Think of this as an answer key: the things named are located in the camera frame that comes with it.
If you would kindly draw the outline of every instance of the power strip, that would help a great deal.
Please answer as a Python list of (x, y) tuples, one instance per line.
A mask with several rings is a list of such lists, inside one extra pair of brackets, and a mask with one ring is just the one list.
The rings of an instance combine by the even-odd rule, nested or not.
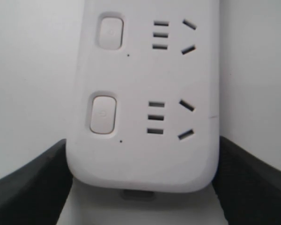
[(86, 0), (67, 137), (84, 183), (192, 192), (218, 163), (218, 0)]

